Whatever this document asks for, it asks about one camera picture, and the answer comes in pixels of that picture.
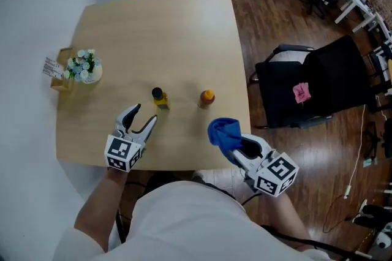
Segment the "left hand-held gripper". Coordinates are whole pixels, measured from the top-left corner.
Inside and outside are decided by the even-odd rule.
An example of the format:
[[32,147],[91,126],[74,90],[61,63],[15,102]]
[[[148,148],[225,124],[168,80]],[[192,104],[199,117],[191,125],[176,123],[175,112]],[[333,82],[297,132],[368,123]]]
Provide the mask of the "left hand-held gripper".
[[141,104],[133,105],[116,118],[115,129],[108,136],[104,151],[108,167],[128,173],[141,159],[146,142],[157,123],[157,116],[152,116],[138,132],[127,134],[140,108]]

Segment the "black and white plush toy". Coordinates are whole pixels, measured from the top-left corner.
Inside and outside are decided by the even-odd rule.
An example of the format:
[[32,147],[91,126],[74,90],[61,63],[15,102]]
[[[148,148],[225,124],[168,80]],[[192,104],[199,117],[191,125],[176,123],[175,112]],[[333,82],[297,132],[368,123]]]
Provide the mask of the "black and white plush toy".
[[376,245],[381,249],[390,248],[392,246],[392,229],[384,228],[375,237]]

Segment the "person's white shirt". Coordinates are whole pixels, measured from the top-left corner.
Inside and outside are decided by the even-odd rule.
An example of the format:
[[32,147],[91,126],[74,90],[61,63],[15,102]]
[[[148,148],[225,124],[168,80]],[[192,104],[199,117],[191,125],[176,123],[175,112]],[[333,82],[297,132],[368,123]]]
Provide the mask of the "person's white shirt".
[[64,232],[53,261],[328,261],[297,251],[252,222],[233,198],[177,181],[140,198],[126,242],[109,252],[80,230]]

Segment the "white printed cards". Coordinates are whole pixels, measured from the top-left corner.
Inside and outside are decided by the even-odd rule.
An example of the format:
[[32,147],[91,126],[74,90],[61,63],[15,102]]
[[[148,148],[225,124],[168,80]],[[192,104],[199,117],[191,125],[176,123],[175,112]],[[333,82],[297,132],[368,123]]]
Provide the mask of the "white printed cards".
[[62,79],[64,68],[58,62],[46,57],[42,71],[51,78]]

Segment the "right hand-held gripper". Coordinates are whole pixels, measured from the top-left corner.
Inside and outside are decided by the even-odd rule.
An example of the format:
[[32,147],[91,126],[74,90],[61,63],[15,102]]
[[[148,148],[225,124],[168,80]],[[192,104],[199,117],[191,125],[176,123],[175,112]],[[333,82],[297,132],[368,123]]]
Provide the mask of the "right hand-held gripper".
[[277,153],[261,137],[242,134],[241,149],[227,151],[229,158],[245,170],[244,182],[254,191],[273,197],[294,182],[299,167],[286,153]]

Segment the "small yellow bottle black cap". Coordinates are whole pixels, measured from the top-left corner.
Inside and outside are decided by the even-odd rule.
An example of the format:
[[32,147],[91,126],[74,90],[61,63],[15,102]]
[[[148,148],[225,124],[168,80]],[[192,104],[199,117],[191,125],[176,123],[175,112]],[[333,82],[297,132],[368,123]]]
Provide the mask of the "small yellow bottle black cap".
[[159,109],[161,109],[161,110],[169,110],[170,109],[167,94],[165,92],[163,92],[163,90],[161,88],[155,87],[155,88],[153,88],[151,93],[153,96],[154,103]]

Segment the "small red bottle orange cap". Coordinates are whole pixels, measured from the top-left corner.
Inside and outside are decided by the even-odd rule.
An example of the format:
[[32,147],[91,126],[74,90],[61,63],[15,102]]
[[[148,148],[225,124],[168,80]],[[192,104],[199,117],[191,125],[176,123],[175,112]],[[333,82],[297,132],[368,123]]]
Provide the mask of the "small red bottle orange cap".
[[215,93],[212,89],[203,91],[200,95],[198,106],[202,109],[208,108],[215,100]]

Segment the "white vase with pale flowers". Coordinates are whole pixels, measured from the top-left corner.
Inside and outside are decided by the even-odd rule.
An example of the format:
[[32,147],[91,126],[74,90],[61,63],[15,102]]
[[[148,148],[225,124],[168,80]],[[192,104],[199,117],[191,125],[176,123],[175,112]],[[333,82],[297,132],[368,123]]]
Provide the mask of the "white vase with pale flowers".
[[78,50],[76,56],[69,58],[62,77],[84,84],[93,84],[102,78],[103,68],[95,49]]

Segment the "pink cloth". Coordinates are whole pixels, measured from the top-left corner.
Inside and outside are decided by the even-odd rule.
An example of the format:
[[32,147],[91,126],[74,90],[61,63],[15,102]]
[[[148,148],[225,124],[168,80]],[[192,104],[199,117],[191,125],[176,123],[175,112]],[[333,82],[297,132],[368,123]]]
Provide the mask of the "pink cloth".
[[293,87],[293,93],[297,104],[304,105],[307,101],[311,100],[312,96],[309,92],[308,82],[299,83]]

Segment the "person's right forearm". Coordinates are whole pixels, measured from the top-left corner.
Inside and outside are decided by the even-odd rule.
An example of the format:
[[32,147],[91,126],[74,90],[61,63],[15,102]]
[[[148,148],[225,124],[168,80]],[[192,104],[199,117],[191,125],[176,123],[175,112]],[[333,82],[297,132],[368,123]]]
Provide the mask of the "person's right forearm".
[[274,230],[301,240],[311,239],[287,193],[278,197],[264,195],[263,198],[269,224]]

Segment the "black floor stand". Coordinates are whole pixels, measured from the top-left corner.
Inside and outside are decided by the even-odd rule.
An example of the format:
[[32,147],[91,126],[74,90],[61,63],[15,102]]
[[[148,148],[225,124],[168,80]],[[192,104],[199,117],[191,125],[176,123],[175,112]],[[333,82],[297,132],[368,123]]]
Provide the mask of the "black floor stand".
[[363,137],[370,139],[370,148],[365,153],[364,159],[374,160],[377,154],[377,147],[379,142],[383,140],[381,147],[384,149],[385,157],[387,159],[392,159],[392,118],[388,118],[384,123],[384,133],[382,134],[382,138],[377,136],[377,129],[375,122],[372,121],[368,124],[371,128],[372,132],[369,129],[366,129],[363,132]]

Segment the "person's left forearm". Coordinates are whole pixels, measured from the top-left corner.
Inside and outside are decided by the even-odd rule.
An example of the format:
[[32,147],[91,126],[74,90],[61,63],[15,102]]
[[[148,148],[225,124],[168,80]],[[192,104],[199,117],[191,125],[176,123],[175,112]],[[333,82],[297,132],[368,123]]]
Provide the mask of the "person's left forearm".
[[74,228],[108,251],[108,242],[127,181],[127,172],[109,168],[79,211]]

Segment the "blue microfibre cloth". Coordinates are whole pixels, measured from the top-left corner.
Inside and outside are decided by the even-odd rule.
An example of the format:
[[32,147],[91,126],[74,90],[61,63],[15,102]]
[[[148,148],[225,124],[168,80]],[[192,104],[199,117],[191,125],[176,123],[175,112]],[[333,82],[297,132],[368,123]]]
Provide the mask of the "blue microfibre cloth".
[[207,133],[210,143],[217,146],[222,152],[242,147],[241,129],[237,119],[214,119],[210,122]]

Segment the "wooden holder box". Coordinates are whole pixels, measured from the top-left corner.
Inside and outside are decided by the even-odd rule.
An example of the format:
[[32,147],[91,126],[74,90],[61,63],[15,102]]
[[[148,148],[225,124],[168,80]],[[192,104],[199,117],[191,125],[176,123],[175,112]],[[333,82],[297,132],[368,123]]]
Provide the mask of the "wooden holder box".
[[[66,70],[68,59],[73,57],[74,54],[75,53],[72,47],[60,49],[56,61],[57,63],[63,66],[64,70]],[[63,78],[61,80],[57,78],[52,78],[50,87],[54,90],[62,92],[62,91],[70,91],[73,88],[73,85],[74,85],[73,78],[70,78],[68,80]]]

